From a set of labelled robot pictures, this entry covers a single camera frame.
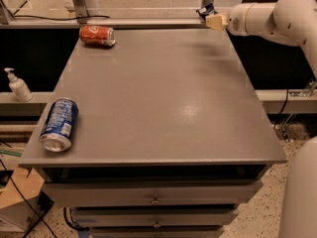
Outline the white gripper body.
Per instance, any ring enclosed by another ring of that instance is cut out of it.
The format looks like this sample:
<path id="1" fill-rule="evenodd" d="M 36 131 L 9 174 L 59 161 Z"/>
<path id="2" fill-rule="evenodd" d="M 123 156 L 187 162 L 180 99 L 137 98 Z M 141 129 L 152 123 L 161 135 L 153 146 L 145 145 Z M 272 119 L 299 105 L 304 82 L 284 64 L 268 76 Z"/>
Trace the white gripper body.
<path id="1" fill-rule="evenodd" d="M 276 28 L 274 7 L 274 3 L 243 3 L 233 7 L 228 14 L 228 31 L 234 36 L 268 36 Z"/>

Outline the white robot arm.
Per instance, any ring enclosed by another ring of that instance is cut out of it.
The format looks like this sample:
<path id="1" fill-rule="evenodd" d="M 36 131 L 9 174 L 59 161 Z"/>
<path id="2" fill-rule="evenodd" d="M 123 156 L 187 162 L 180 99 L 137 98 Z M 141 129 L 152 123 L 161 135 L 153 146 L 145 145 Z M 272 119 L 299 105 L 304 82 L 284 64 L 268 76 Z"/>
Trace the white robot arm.
<path id="1" fill-rule="evenodd" d="M 259 36 L 302 49 L 317 77 L 317 0 L 243 3 L 220 11 L 209 4 L 206 26 L 234 36 Z M 308 140 L 289 169 L 278 238 L 317 238 L 317 137 Z"/>

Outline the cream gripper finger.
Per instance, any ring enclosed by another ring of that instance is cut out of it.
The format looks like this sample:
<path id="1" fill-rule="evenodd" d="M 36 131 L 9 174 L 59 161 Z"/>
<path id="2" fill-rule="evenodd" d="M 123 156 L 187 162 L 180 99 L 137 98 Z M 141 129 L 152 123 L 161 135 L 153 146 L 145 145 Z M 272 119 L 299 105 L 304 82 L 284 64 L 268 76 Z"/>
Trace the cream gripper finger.
<path id="1" fill-rule="evenodd" d="M 208 15 L 205 21 L 206 21 L 206 26 L 215 31 L 223 31 L 229 25 L 228 18 L 224 14 Z"/>

